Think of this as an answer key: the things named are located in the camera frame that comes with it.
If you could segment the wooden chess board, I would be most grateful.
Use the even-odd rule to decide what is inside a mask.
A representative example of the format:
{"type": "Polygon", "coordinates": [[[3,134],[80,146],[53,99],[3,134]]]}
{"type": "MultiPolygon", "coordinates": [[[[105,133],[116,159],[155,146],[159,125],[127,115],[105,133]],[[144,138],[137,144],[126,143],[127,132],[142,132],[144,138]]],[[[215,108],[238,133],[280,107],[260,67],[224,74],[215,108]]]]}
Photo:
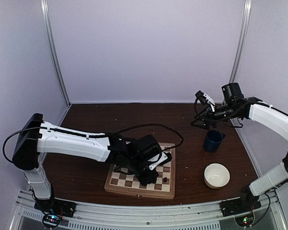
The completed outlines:
{"type": "Polygon", "coordinates": [[[175,148],[172,148],[166,151],[172,155],[170,162],[156,167],[158,177],[154,184],[142,186],[134,175],[125,175],[116,172],[114,170],[115,166],[111,165],[104,186],[105,191],[137,198],[173,199],[175,196],[176,178],[175,150],[175,148]],[[164,177],[168,178],[166,183],[163,182],[164,177]]]}

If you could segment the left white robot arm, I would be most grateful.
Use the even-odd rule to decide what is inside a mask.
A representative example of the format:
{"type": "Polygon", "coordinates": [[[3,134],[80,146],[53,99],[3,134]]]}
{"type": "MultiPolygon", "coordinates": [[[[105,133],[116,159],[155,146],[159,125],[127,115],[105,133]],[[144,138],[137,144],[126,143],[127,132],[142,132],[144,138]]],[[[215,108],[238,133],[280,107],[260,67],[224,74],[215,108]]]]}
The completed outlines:
{"type": "Polygon", "coordinates": [[[62,128],[43,120],[35,113],[20,131],[13,164],[21,169],[40,204],[49,213],[59,209],[53,197],[51,183],[46,177],[39,155],[59,153],[108,162],[135,175],[142,186],[154,184],[156,167],[172,160],[167,149],[162,149],[152,135],[140,139],[126,138],[120,131],[114,133],[88,133],[62,128]]]}

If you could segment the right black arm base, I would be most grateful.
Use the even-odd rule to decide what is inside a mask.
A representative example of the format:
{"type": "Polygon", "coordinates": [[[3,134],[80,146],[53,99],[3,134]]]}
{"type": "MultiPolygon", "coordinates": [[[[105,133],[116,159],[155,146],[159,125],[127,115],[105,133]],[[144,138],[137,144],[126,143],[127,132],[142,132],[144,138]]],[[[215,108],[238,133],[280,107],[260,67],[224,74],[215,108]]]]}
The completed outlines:
{"type": "Polygon", "coordinates": [[[240,191],[240,197],[232,200],[224,199],[220,202],[220,208],[223,217],[235,216],[248,212],[245,216],[235,218],[235,222],[239,227],[251,227],[255,223],[254,211],[260,208],[261,202],[258,196],[254,196],[248,186],[240,191]]]}

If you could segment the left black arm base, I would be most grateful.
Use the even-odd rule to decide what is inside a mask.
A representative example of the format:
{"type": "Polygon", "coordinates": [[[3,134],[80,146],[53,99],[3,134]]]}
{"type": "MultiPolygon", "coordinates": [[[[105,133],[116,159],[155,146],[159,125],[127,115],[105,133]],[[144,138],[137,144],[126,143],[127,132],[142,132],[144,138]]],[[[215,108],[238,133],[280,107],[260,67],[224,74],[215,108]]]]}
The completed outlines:
{"type": "Polygon", "coordinates": [[[52,230],[58,227],[63,217],[72,218],[75,213],[76,204],[71,201],[56,199],[53,196],[48,200],[41,200],[33,192],[32,198],[35,201],[34,208],[43,213],[42,224],[46,229],[52,230]]]}

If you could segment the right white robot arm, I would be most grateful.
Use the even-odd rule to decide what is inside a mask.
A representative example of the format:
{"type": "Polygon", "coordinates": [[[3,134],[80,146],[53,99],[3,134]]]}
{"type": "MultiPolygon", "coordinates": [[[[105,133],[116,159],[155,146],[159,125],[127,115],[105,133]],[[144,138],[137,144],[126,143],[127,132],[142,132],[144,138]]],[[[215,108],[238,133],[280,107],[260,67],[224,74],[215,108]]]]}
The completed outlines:
{"type": "Polygon", "coordinates": [[[288,182],[288,114],[255,96],[244,96],[236,82],[221,91],[221,103],[205,92],[194,94],[191,125],[205,130],[227,125],[237,131],[258,176],[240,190],[236,206],[245,212],[259,196],[288,182]]]}

